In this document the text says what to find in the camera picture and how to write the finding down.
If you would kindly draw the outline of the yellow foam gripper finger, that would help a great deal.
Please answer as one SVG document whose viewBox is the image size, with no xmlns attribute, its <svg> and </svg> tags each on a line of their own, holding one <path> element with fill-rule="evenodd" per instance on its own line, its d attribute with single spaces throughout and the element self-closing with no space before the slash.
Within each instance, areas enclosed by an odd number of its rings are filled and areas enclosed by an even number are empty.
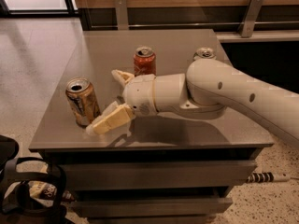
<svg viewBox="0 0 299 224">
<path fill-rule="evenodd" d="M 111 75 L 116 81 L 120 83 L 122 87 L 125 87 L 135 77 L 135 75 L 132 73 L 124 72 L 117 69 L 112 70 Z"/>
<path fill-rule="evenodd" d="M 128 104 L 111 103 L 103 113 L 85 129 L 88 135 L 110 132 L 135 119 L 134 111 Z"/>
</svg>

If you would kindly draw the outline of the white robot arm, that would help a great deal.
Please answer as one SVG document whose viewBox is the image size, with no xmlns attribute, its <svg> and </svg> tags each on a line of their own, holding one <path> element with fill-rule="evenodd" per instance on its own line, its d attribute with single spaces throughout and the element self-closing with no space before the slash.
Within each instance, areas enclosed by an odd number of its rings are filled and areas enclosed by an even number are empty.
<svg viewBox="0 0 299 224">
<path fill-rule="evenodd" d="M 88 127 L 99 135 L 136 117 L 174 113 L 189 119 L 216 119 L 227 107 L 245 115 L 285 143 L 299 146 L 299 94 L 251 77 L 214 59 L 192 62 L 184 74 L 134 76 L 113 70 L 123 104 L 111 103 Z"/>
</svg>

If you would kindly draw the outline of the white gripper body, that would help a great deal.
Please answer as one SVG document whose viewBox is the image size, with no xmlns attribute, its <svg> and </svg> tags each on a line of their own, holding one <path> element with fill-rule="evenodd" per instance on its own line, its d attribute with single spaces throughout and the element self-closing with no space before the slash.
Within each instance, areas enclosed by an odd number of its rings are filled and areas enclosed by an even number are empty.
<svg viewBox="0 0 299 224">
<path fill-rule="evenodd" d="M 155 75 L 134 77 L 124 88 L 122 97 L 137 117 L 157 114 L 153 95 L 155 78 Z"/>
</svg>

